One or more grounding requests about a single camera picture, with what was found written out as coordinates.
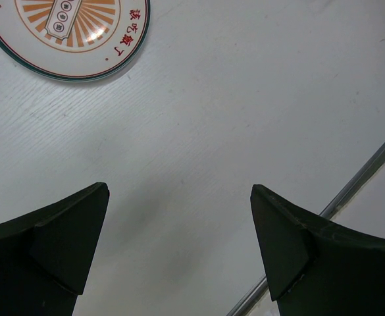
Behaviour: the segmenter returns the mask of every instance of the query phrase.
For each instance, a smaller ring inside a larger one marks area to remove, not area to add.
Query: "black plastic part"
[[[385,239],[254,186],[252,213],[281,316],[385,315]]]
[[[0,315],[72,315],[109,201],[96,183],[0,224]]]

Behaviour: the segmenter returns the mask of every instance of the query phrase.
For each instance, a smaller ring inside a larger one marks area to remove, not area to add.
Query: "red chinese text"
[[[122,38],[122,41],[120,41],[120,43],[125,44],[126,46],[131,46],[131,43],[133,41],[134,39],[132,38],[132,36],[125,34],[124,38]]]
[[[119,47],[115,47],[115,51],[118,52],[118,56],[121,56],[124,53],[123,50],[122,51],[119,50]]]
[[[138,25],[137,25],[136,23],[132,23],[132,25],[129,26],[129,27],[126,29],[126,33],[134,32],[134,33],[136,34],[137,31],[138,31]]]
[[[129,14],[131,15],[131,20],[139,20],[141,17],[141,10],[131,10]]]

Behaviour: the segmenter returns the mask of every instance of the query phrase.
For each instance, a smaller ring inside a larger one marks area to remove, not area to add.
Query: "decorative plate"
[[[44,76],[94,80],[132,59],[149,17],[149,0],[0,0],[0,47]]]

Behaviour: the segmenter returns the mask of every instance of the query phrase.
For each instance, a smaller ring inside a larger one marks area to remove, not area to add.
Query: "white plate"
[[[149,0],[0,0],[0,46],[44,76],[94,80],[132,59],[149,17]]]

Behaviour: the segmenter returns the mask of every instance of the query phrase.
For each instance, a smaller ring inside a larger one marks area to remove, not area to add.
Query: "orange sunburst pattern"
[[[15,4],[33,35],[69,52],[102,45],[120,18],[120,0],[15,0]]]

